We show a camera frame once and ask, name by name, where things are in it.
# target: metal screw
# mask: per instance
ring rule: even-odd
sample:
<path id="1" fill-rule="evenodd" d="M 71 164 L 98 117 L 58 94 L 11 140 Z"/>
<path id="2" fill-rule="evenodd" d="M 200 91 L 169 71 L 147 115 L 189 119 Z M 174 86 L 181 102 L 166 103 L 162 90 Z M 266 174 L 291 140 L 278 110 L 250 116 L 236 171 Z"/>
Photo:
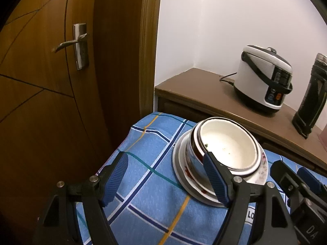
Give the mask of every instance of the metal screw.
<path id="1" fill-rule="evenodd" d="M 240 183 L 240 182 L 242 181 L 242 178 L 241 178 L 240 176 L 235 176 L 235 177 L 233 178 L 233 180 L 234 180 L 235 182 Z"/>
<path id="2" fill-rule="evenodd" d="M 267 186 L 268 186 L 269 188 L 274 188 L 274 187 L 275 187 L 275 184 L 274 184 L 273 182 L 271 182 L 271 181 L 268 181 L 268 182 L 267 182 Z"/>
<path id="3" fill-rule="evenodd" d="M 305 202 L 307 203 L 308 206 L 312 205 L 311 201 L 308 198 L 305 198 Z"/>
<path id="4" fill-rule="evenodd" d="M 63 181 L 58 181 L 57 182 L 57 187 L 58 188 L 61 188 L 61 187 L 63 187 L 65 185 L 65 183 L 63 182 Z"/>
<path id="5" fill-rule="evenodd" d="M 93 175 L 93 176 L 90 177 L 91 182 L 97 182 L 98 179 L 99 179 L 99 177 L 97 175 Z"/>

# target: blue tablecloth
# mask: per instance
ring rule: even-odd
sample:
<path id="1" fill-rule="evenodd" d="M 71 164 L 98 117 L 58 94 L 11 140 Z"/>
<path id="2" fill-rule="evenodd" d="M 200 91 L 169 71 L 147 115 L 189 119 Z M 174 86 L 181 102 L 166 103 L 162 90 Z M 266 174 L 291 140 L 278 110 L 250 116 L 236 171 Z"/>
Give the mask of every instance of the blue tablecloth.
<path id="1" fill-rule="evenodd" d="M 172 167 L 176 140 L 194 125 L 173 115 L 152 113 L 131 127 L 126 139 L 104 164 L 111 164 L 120 150 L 129 155 L 129 165 L 115 200 L 104 208 L 119 245 L 213 243 L 227 210 L 190 198 Z M 276 160 L 283 160 L 294 171 L 301 167 L 283 156 L 267 150 L 265 153 L 269 169 Z M 312 174 L 327 184 L 327 178 Z M 281 190 L 280 193 L 286 202 L 287 197 Z M 254 207 L 249 204 L 239 244 L 247 243 Z M 91 245 L 82 203 L 77 204 L 77 215 L 83 242 Z"/>

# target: power cord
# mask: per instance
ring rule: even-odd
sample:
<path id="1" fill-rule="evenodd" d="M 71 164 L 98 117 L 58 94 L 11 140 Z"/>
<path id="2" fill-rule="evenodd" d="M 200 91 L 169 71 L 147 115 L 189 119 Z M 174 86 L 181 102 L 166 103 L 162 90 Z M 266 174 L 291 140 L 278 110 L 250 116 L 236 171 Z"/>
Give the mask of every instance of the power cord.
<path id="1" fill-rule="evenodd" d="M 233 86 L 233 85 L 234 85 L 233 82 L 230 82 L 230 81 L 227 81 L 227 80 L 223 80 L 223 79 L 226 78 L 226 77 L 232 76 L 232 75 L 234 75 L 234 74 L 237 74 L 237 72 L 236 72 L 236 73 L 229 74 L 229 75 L 225 75 L 225 76 L 223 76 L 222 78 L 220 78 L 219 81 L 220 81 L 220 82 L 226 82 L 226 83 L 228 83 L 228 84 L 230 84 L 230 85 Z"/>

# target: wooden door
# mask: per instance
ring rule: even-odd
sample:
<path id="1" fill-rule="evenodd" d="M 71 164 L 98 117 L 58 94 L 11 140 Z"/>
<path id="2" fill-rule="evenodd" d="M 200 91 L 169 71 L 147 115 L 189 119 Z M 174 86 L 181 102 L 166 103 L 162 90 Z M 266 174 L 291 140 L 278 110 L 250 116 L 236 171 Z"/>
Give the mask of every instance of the wooden door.
<path id="1" fill-rule="evenodd" d="M 21 0 L 0 32 L 0 226 L 30 244 L 59 180 L 82 181 L 112 153 L 94 71 L 94 0 Z M 72 25 L 87 23 L 89 67 L 77 71 Z"/>

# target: white rice cooker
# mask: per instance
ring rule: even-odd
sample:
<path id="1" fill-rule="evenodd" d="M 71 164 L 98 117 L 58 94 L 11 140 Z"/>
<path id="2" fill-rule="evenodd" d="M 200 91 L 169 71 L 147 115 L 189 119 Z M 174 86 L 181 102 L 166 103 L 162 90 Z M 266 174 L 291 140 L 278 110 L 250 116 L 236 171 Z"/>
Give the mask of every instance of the white rice cooker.
<path id="1" fill-rule="evenodd" d="M 292 67 L 273 48 L 248 45 L 243 48 L 234 89 L 250 107 L 275 113 L 293 87 Z"/>

